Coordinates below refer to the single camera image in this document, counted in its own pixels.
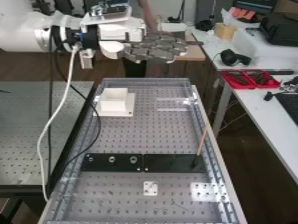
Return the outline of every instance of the white cable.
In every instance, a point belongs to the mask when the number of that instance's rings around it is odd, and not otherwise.
[[[214,0],[213,7],[212,7],[212,15],[213,16],[214,16],[214,12],[215,12],[215,7],[217,7],[217,0]]]
[[[230,103],[230,105],[227,106],[227,108],[226,108],[226,111],[234,106],[234,105],[237,105],[239,103],[239,101],[237,101],[237,102],[234,102],[234,103]]]
[[[41,151],[40,151],[40,145],[41,145],[41,141],[43,141],[43,138],[44,138],[44,135],[48,131],[48,128],[49,128],[49,125],[52,124],[61,108],[63,108],[63,105],[65,103],[65,100],[66,100],[66,97],[68,97],[68,91],[69,91],[69,87],[70,87],[70,83],[72,83],[72,74],[73,74],[73,64],[74,64],[74,56],[76,56],[76,53],[78,51],[80,47],[77,45],[73,46],[73,49],[72,49],[72,57],[70,57],[70,62],[69,62],[69,72],[68,72],[68,83],[66,83],[66,87],[65,87],[65,90],[64,90],[64,95],[63,95],[63,99],[61,99],[61,102],[59,104],[59,107],[51,117],[51,119],[48,120],[48,123],[45,124],[45,127],[44,127],[44,130],[41,132],[41,135],[39,137],[39,141],[37,141],[37,154],[39,154],[39,158],[40,158],[40,171],[41,171],[41,183],[43,183],[43,194],[44,194],[44,200],[48,202],[48,196],[47,196],[47,191],[45,191],[45,175],[44,175],[44,161],[43,161],[43,155],[41,155]]]
[[[231,123],[234,123],[237,120],[239,120],[245,115],[246,115],[246,113],[243,113],[238,118],[235,118],[231,122],[229,122],[219,131],[222,131]]]

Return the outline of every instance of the transparent enclosure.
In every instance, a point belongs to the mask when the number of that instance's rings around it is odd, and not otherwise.
[[[176,162],[176,155],[197,153],[205,128],[188,79],[105,79],[97,96],[105,88],[128,88],[136,93],[134,115],[101,117],[100,138],[65,169],[47,223],[237,223],[209,137],[198,172],[150,172],[145,162],[140,172],[81,169],[84,158],[94,153],[173,155]],[[97,129],[90,110],[72,156],[92,142]]]

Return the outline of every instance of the bolt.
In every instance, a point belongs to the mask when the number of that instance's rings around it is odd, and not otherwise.
[[[116,162],[116,158],[114,158],[114,156],[110,156],[109,157],[109,163],[114,164],[114,162]]]
[[[134,165],[137,163],[137,157],[132,156],[129,161],[130,161],[130,164]]]

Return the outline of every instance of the metal table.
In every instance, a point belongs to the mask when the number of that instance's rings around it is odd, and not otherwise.
[[[73,85],[88,97],[93,82],[74,82]],[[0,83],[0,197],[41,196],[40,162],[36,142],[48,120],[48,82]],[[55,83],[53,108],[61,100],[64,82]],[[65,106],[52,126],[52,174],[66,144],[70,144],[73,128],[84,99],[70,90]],[[45,171],[48,144],[44,138],[43,155]]]
[[[136,93],[132,118],[101,117],[100,138],[86,155],[69,164],[40,223],[246,223],[215,139],[209,130],[202,149],[205,172],[85,172],[90,153],[196,154],[206,120],[201,99],[188,79],[105,79],[104,88]],[[72,156],[93,140],[92,111]],[[145,194],[146,182],[158,185]]]

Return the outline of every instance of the cable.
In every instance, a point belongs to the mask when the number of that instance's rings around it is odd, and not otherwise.
[[[217,58],[217,56],[219,55],[221,53],[215,54],[213,60],[212,60],[212,63],[210,63],[210,66],[209,66],[209,69],[208,69],[208,81],[206,81],[206,85],[205,85],[205,90],[204,90],[204,95],[202,95],[202,99],[205,99],[206,97],[206,91],[208,91],[208,83],[209,83],[209,79],[210,79],[210,76],[212,76],[212,66],[213,66],[213,62]]]
[[[61,68],[60,68],[60,65],[59,65],[59,58],[57,58],[57,53],[59,53],[59,48],[56,48],[55,50],[55,67],[56,67],[56,70],[63,78],[64,81],[66,81],[65,77],[64,77],[64,74],[63,74],[63,71],[61,71]],[[70,85],[70,88],[74,90],[74,92],[82,97],[82,99],[86,101],[86,97],[82,95],[82,93],[73,87],[73,85]],[[68,165],[72,163],[73,160],[76,160],[89,149],[90,147],[94,145],[98,137],[100,137],[100,132],[101,132],[101,121],[100,121],[100,115],[98,115],[98,112],[92,104],[92,102],[89,102],[89,106],[93,110],[93,112],[96,113],[96,117],[97,117],[97,123],[98,123],[98,130],[97,130],[97,134],[96,134],[96,137],[94,137],[94,140],[92,141],[92,143],[89,144],[89,146],[76,155],[73,156],[72,159],[69,159],[69,161],[65,163],[63,169],[61,169],[61,173],[64,172],[64,170],[66,169]]]
[[[217,0],[213,1],[212,16],[214,16],[215,7],[217,7]]]
[[[72,74],[73,74],[74,56],[76,56],[77,52],[78,52],[78,46],[74,45],[73,50],[72,50],[70,62],[69,62],[68,83],[66,83],[66,88],[65,88],[64,95],[63,95],[63,100],[59,104],[59,107],[57,107],[51,119],[48,120],[48,122],[45,124],[44,130],[41,132],[41,135],[40,135],[39,141],[37,141],[37,154],[39,154],[39,158],[40,158],[40,167],[41,167],[43,194],[44,194],[44,199],[45,199],[47,202],[48,202],[48,196],[47,196],[47,191],[45,191],[44,161],[43,161],[40,145],[41,145],[41,140],[44,138],[45,132],[48,131],[49,125],[52,124],[52,122],[53,122],[53,120],[55,120],[55,118],[56,118],[56,116],[57,116],[57,114],[59,114],[59,112],[63,108],[66,97],[68,97],[68,91],[69,91],[69,86],[70,86],[70,82],[72,82]]]
[[[227,111],[234,105],[237,105],[238,103],[239,103],[239,101],[231,102],[231,103],[229,104],[227,108],[226,108],[226,111]]]
[[[219,131],[222,131],[222,130],[223,130],[231,123],[234,123],[235,121],[238,121],[245,115],[246,115],[246,113],[243,113],[238,118],[235,118],[231,122],[229,122],[229,123],[223,126],[223,128],[221,128]]]
[[[49,105],[48,105],[48,119],[52,117],[52,110],[53,110],[53,57],[52,57],[52,51],[53,51],[53,46],[52,46],[52,39],[53,39],[53,32],[51,29],[49,33]],[[51,171],[52,171],[52,125],[49,125],[48,129],[48,197],[49,197],[49,192],[51,192]]]

